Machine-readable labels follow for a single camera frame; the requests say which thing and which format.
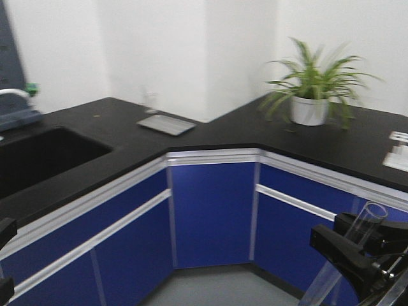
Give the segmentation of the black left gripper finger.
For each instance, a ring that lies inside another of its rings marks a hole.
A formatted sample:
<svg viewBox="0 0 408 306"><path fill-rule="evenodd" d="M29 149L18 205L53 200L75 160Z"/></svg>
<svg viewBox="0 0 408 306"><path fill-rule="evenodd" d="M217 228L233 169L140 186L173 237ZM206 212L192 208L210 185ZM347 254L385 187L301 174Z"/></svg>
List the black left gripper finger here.
<svg viewBox="0 0 408 306"><path fill-rule="evenodd" d="M17 235L17 220L6 217L0 222L0 249L2 249L14 236Z"/></svg>

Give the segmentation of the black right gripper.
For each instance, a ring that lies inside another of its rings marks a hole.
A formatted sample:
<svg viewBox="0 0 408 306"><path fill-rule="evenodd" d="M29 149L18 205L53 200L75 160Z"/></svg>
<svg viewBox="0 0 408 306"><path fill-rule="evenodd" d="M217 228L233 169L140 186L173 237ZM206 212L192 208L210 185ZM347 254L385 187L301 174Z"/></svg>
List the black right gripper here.
<svg viewBox="0 0 408 306"><path fill-rule="evenodd" d="M407 289L407 223L341 213L333 229L314 226L310 245L347 279L359 295L358 304L400 303Z"/></svg>

